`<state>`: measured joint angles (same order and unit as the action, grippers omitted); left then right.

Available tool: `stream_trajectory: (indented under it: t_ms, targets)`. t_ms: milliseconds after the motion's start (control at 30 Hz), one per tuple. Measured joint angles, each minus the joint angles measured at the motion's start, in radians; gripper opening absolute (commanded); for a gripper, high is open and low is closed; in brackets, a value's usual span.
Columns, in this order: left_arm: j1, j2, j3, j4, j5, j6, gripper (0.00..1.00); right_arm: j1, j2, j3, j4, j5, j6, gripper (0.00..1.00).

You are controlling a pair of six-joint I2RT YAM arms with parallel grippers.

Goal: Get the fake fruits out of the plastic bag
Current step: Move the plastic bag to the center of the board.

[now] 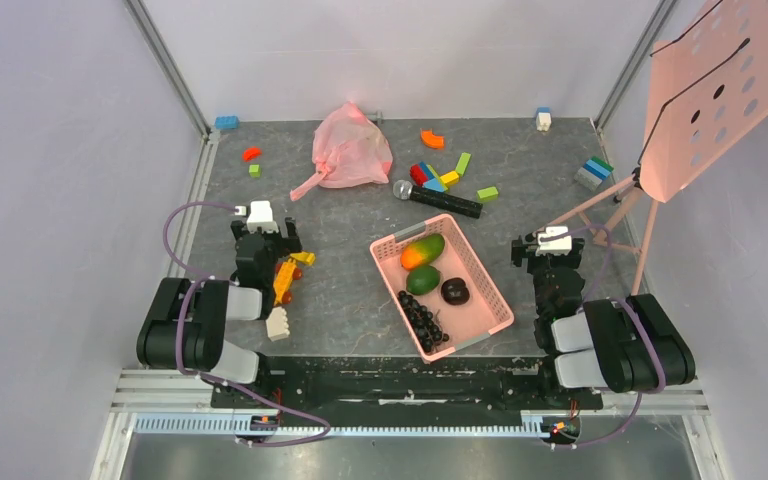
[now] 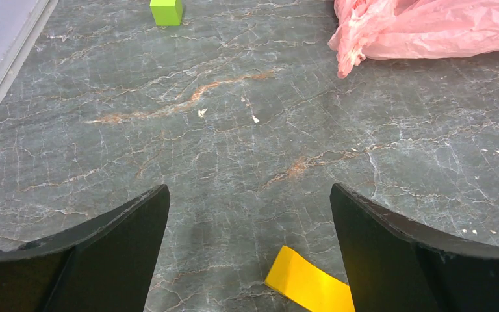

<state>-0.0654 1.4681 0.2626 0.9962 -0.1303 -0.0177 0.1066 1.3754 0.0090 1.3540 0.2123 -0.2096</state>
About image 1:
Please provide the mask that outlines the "pink plastic bag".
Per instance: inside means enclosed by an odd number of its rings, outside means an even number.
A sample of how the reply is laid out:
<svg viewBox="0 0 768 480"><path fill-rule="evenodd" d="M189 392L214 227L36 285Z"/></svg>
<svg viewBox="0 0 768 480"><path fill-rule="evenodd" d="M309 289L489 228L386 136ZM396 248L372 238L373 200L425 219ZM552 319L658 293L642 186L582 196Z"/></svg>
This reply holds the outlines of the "pink plastic bag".
<svg viewBox="0 0 768 480"><path fill-rule="evenodd" d="M297 201L315 187L345 189L387 184L393 166L382 131L352 102L331 112L314 132L314 174L290 192Z"/></svg>

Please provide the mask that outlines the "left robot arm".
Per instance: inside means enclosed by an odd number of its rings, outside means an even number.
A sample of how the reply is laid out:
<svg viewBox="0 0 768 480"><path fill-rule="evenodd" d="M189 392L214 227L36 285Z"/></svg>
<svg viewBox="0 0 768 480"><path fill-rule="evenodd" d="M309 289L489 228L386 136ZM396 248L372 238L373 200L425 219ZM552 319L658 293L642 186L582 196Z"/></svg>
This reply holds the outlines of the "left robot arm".
<svg viewBox="0 0 768 480"><path fill-rule="evenodd" d="M287 217L285 226L285 232L251 231L234 221L236 270L227 280L162 279L137 336L138 361L155 369L182 364L218 382L235 382L248 406L266 405L274 394L274 381L264 374L266 357L231 344L225 333L230 321L265 321L272 314L278 264L302 251L295 220Z"/></svg>

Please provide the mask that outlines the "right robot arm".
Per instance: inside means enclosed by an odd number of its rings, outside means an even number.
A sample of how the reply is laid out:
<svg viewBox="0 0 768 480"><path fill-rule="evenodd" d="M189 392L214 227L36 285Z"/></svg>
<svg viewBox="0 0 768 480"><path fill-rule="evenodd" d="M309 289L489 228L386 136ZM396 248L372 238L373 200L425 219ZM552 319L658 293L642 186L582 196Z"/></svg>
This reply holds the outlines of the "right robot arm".
<svg viewBox="0 0 768 480"><path fill-rule="evenodd" d="M532 235L511 243L512 264L532 276L534 336L547 354L538 368L540 400L562 408L578 390L654 391L693 381L695 358L653 295L585 300L577 271L583 247L574 238L566 252L542 253Z"/></svg>

